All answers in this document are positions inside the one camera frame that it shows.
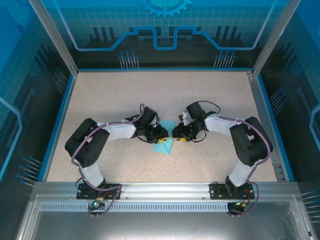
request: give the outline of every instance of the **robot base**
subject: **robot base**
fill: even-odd
[[[109,188],[113,188],[116,186],[119,186],[119,184],[106,184],[104,188],[109,189]],[[87,184],[81,183],[81,184],[79,184],[78,191],[76,193],[76,199],[95,200],[95,199],[101,197],[102,195],[104,195],[105,193],[106,193],[105,191],[93,190]],[[104,200],[114,199],[116,193],[117,193],[117,189],[110,191],[108,193],[108,195],[106,195],[104,197]],[[121,195],[121,193],[119,193],[119,195],[116,197],[116,200],[120,199],[120,195]]]
[[[230,196],[228,190],[226,189],[225,183],[217,183],[214,182],[209,184],[209,192],[210,192],[210,199],[211,200],[247,200],[248,195],[244,192],[248,190],[250,192],[250,199],[255,199],[254,189],[252,184],[244,184],[240,187],[237,187],[236,192]]]

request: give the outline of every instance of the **beige work surface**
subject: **beige work surface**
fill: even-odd
[[[178,115],[198,100],[217,103],[226,117],[258,117],[245,72],[80,72],[47,181],[76,181],[80,177],[64,146],[84,119],[105,123],[123,120],[138,114],[139,104],[144,103],[161,119],[178,124]],[[202,106],[216,110],[207,103]],[[231,137],[217,132],[208,132],[200,143],[174,141],[171,154],[153,152],[152,148],[137,138],[108,142],[98,160],[100,171],[107,182],[219,182],[237,163]],[[251,179],[276,181],[271,160]]]

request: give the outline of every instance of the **glass panel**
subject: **glass panel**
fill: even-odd
[[[79,68],[251,68],[288,0],[44,0]]]
[[[320,2],[301,0],[261,77],[317,234],[320,190]]]
[[[0,232],[14,239],[70,72],[27,0],[0,0],[0,32]]]
[[[109,212],[93,220],[83,212],[41,212],[32,239],[106,236],[126,240],[300,239],[287,203],[259,203],[249,216],[240,219],[225,212]]]

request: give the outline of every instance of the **robotic arm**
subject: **robotic arm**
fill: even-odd
[[[86,141],[83,147],[80,148],[75,156],[74,163],[80,169],[81,175],[90,183],[94,188],[104,189],[105,180],[100,173],[97,160],[107,142],[116,139],[130,139],[144,136],[146,140],[141,139],[146,143],[157,143],[161,139],[167,139],[169,137],[168,131],[160,124],[157,112],[149,107],[143,109],[143,113],[140,115],[134,115],[126,118],[120,122],[102,123],[95,122],[91,118],[83,121],[83,123],[77,128],[74,134],[68,139],[64,148],[68,151],[72,157],[79,146],[83,143],[86,136],[92,133],[100,126],[102,127],[95,132],[90,141]]]
[[[225,189],[230,196],[239,192],[239,188],[247,183],[255,168],[267,157],[268,148],[264,140],[268,143],[270,152],[273,150],[266,132],[253,116],[245,120],[227,118],[215,111],[206,113],[199,102],[194,102],[186,107],[186,111],[179,118],[181,123],[172,131],[172,137],[179,141],[200,142],[203,139],[196,139],[201,131],[219,132],[232,137],[238,162],[225,180]]]

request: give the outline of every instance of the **blue cloth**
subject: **blue cloth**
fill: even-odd
[[[171,154],[172,144],[174,142],[172,138],[172,130],[176,127],[176,122],[172,120],[161,119],[160,124],[168,131],[169,139],[162,143],[153,144],[152,150],[156,153]]]

